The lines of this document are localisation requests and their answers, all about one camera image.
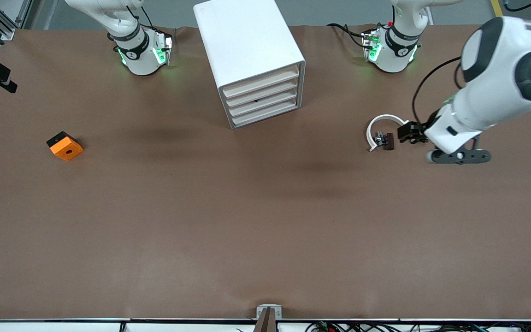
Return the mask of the white drawer cabinet shell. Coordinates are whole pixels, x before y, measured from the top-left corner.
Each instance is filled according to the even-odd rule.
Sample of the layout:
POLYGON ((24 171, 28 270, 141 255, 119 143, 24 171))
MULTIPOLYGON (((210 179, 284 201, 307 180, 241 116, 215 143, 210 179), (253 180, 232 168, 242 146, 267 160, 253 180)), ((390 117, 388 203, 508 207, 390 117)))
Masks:
POLYGON ((294 65, 301 107, 306 61, 275 0, 208 0, 193 10, 229 124, 223 87, 294 65))

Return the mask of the white table edge rail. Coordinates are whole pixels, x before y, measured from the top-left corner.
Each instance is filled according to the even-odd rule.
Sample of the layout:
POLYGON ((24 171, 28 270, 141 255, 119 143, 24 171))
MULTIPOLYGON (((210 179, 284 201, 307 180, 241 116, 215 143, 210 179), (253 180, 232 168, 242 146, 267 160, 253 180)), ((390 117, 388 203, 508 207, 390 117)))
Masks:
MULTIPOLYGON (((0 319, 0 332, 253 332, 256 319, 0 319)), ((531 332, 531 319, 282 319, 278 332, 531 332)))

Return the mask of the white curved plastic clip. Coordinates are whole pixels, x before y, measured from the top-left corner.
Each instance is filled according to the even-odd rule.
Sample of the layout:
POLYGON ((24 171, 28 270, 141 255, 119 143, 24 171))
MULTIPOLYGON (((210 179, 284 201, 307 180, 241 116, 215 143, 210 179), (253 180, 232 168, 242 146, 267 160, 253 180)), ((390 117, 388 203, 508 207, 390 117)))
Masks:
POLYGON ((378 148, 378 146, 376 145, 376 143, 375 143, 375 141, 373 139, 374 136, 372 135, 372 127, 373 127, 373 125, 376 122, 379 122, 379 121, 382 121, 382 120, 388 120, 388 121, 395 122, 399 126, 402 126, 404 123, 409 121, 409 120, 403 120, 403 119, 401 119, 398 116, 390 115, 390 114, 378 115, 375 118, 373 118, 372 120, 370 120, 369 124, 367 125, 366 131, 365 131, 366 140, 367 140, 367 143, 369 145, 369 149, 368 149, 369 152, 372 152, 372 151, 374 151, 375 149, 378 148))

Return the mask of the grey metal bracket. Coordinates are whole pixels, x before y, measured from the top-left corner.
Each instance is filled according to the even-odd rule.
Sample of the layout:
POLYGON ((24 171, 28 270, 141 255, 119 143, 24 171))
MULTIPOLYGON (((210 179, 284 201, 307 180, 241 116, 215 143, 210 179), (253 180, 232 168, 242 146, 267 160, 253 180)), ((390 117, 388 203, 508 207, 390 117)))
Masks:
POLYGON ((271 309, 271 316, 275 317, 275 320, 283 319, 283 307, 279 304, 261 304, 256 307, 256 320, 258 320, 261 314, 268 309, 271 309))

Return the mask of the orange and black button box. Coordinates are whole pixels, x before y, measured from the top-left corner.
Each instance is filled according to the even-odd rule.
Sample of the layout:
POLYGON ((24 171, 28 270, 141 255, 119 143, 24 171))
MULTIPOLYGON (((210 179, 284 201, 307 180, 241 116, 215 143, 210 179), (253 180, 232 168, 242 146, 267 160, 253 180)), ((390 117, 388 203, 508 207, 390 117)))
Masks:
POLYGON ((53 155, 65 161, 74 159, 84 151, 82 145, 65 131, 47 140, 46 145, 53 155))

